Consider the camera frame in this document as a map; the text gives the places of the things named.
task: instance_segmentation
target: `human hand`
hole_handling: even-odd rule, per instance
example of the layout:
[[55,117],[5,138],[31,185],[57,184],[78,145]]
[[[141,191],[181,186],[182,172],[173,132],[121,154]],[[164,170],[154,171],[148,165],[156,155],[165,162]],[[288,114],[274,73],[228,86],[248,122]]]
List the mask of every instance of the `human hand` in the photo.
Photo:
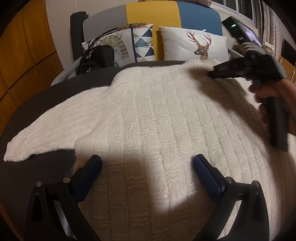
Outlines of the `human hand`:
[[[289,113],[289,133],[296,136],[296,86],[289,80],[280,80],[278,82],[268,82],[256,89],[254,85],[249,90],[255,93],[255,100],[262,103],[263,99],[268,97],[282,97],[285,107]],[[263,122],[267,122],[267,109],[264,104],[260,105],[260,113]]]

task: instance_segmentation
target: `metal screw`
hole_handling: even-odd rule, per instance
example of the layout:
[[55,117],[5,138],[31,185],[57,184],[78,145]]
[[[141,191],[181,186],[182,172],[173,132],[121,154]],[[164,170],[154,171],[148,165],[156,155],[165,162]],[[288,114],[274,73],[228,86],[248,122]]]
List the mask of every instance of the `metal screw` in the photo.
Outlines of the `metal screw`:
[[36,182],[36,187],[41,187],[42,186],[42,181]]
[[233,183],[234,182],[233,178],[231,178],[231,177],[226,177],[225,181],[227,181],[228,183]]
[[258,181],[253,181],[253,183],[255,184],[256,187],[260,187],[260,182],[258,182]]
[[63,183],[68,183],[69,181],[71,181],[70,177],[64,177]]

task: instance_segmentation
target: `white wall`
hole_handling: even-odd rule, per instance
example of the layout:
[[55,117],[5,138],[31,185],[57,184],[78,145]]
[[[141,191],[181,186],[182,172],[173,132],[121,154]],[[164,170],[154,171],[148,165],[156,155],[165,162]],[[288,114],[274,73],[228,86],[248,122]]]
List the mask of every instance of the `white wall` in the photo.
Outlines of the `white wall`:
[[61,63],[65,68],[73,63],[70,16],[78,11],[89,15],[105,9],[137,2],[137,0],[46,0],[47,18]]

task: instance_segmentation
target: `wooden cabinet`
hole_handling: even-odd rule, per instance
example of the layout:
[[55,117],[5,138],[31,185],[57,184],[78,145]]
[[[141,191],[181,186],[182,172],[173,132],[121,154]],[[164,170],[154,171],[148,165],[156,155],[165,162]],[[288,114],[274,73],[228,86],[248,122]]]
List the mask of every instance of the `wooden cabinet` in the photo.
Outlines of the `wooden cabinet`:
[[10,92],[17,104],[20,105],[43,90],[45,90],[45,85],[34,67],[13,85]]
[[7,86],[10,87],[33,65],[20,11],[0,38],[0,71]]
[[0,36],[0,135],[17,106],[50,87],[62,71],[45,0],[30,0]]
[[287,79],[292,81],[294,84],[296,82],[296,68],[282,56],[279,57],[279,63],[285,69],[287,74]]
[[31,0],[23,9],[24,28],[34,63],[56,52],[50,33],[45,0]]
[[64,70],[57,53],[49,56],[36,67],[47,88],[50,87],[55,77]]
[[0,76],[0,99],[3,97],[5,92],[6,92],[6,88],[5,88],[3,80],[1,79],[1,76]]
[[15,229],[15,227],[13,226],[11,220],[9,219],[3,205],[0,203],[0,214],[2,215],[4,221],[6,221],[6,223],[8,224],[8,226],[10,227],[10,229],[12,230],[12,232],[17,236],[17,238],[20,241],[23,241],[22,237],[20,236],[20,234],[18,233],[18,231]]
[[17,106],[7,93],[0,102],[0,133],[3,132],[6,123],[9,121]]

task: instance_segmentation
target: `blue gripper pad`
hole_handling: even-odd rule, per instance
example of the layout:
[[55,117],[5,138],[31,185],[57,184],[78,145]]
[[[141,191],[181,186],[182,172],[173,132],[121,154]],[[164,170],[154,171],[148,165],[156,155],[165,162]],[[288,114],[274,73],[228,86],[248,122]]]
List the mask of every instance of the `blue gripper pad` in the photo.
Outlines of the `blue gripper pad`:
[[101,158],[97,155],[92,155],[84,167],[79,168],[74,173],[71,189],[74,194],[73,200],[75,203],[84,201],[101,169]]
[[193,168],[211,200],[219,203],[225,190],[224,176],[202,154],[194,157]]

